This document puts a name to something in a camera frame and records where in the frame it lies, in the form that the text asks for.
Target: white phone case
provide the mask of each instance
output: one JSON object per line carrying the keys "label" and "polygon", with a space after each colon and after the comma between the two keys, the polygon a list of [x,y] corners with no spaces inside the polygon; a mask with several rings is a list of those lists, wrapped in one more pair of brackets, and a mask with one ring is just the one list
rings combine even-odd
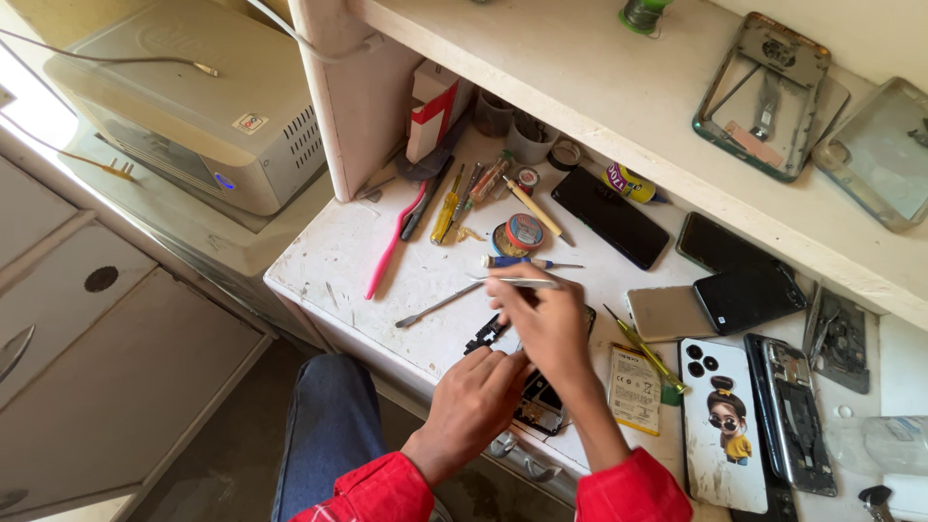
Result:
{"label": "white phone case", "polygon": [[765,513],[767,484],[758,454],[747,354],[736,346],[683,339],[680,374],[689,386],[683,395],[683,426],[690,496]]}

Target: yellow screwdriver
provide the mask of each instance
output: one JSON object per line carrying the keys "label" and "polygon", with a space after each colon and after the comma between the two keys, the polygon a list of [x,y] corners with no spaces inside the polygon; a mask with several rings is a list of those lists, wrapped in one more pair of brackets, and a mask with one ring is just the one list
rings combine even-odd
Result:
{"label": "yellow screwdriver", "polygon": [[622,329],[622,333],[625,334],[625,337],[628,337],[628,340],[632,342],[635,347],[644,352],[645,357],[651,361],[651,364],[654,365],[654,368],[664,376],[664,379],[670,383],[671,386],[677,389],[677,393],[683,393],[683,390],[687,389],[687,386],[684,385],[673,372],[667,370],[667,367],[661,362],[660,359],[657,359],[657,356],[654,355],[654,352],[648,348],[648,345],[644,344],[644,341],[641,339],[641,336],[638,335],[638,332],[632,330],[632,327],[625,324],[625,321],[619,319],[619,316],[615,315],[612,310],[609,310],[609,307],[603,305],[612,316],[615,318],[615,322],[619,323],[619,328]]}
{"label": "yellow screwdriver", "polygon": [[451,228],[451,215],[455,212],[455,207],[458,206],[458,183],[461,182],[461,174],[463,173],[464,165],[462,164],[461,172],[458,173],[458,177],[455,178],[455,185],[451,188],[451,191],[448,192],[448,195],[445,196],[445,204],[442,205],[442,210],[435,219],[435,226],[432,227],[432,235],[429,236],[429,241],[431,241],[432,244],[442,244],[445,234],[447,234],[448,229]]}

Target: pink toothbrush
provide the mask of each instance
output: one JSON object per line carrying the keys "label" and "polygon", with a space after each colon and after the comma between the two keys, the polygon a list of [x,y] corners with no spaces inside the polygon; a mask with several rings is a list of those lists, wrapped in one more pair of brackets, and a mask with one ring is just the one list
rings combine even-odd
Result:
{"label": "pink toothbrush", "polygon": [[427,184],[422,182],[419,187],[419,195],[416,196],[416,200],[413,201],[408,207],[406,207],[403,212],[396,218],[396,231],[393,232],[393,239],[390,240],[390,244],[387,245],[387,249],[383,251],[383,255],[380,257],[380,262],[377,264],[377,268],[374,270],[374,277],[370,279],[370,286],[367,287],[367,295],[364,296],[365,299],[370,301],[370,298],[374,296],[374,293],[377,292],[377,285],[380,284],[380,278],[383,277],[383,272],[387,271],[387,267],[390,265],[390,258],[393,257],[393,249],[396,248],[396,240],[399,239],[400,233],[403,231],[403,220],[406,219],[406,215],[412,212],[412,209],[416,208],[416,205],[419,204],[419,201],[422,200],[422,196],[425,194],[425,186]]}

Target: cabinet door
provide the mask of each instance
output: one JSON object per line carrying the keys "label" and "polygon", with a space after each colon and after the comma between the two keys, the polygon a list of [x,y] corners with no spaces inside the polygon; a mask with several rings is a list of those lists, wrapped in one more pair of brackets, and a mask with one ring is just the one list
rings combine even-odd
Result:
{"label": "cabinet door", "polygon": [[0,408],[155,266],[133,245],[91,222],[23,270],[0,295],[0,346],[33,324],[35,335],[0,382]]}
{"label": "cabinet door", "polygon": [[152,271],[0,410],[0,520],[141,483],[261,337]]}
{"label": "cabinet door", "polygon": [[51,190],[0,158],[0,268],[76,212]]}

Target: red sleeve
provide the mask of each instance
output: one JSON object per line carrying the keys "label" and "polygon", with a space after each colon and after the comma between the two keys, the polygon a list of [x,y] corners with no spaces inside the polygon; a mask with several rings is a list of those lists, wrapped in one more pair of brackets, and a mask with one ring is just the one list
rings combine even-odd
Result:
{"label": "red sleeve", "polygon": [[433,507],[419,470],[395,451],[342,475],[332,498],[290,522],[426,522]]}
{"label": "red sleeve", "polygon": [[576,503],[577,522],[686,522],[693,516],[677,481],[642,448],[581,478]]}

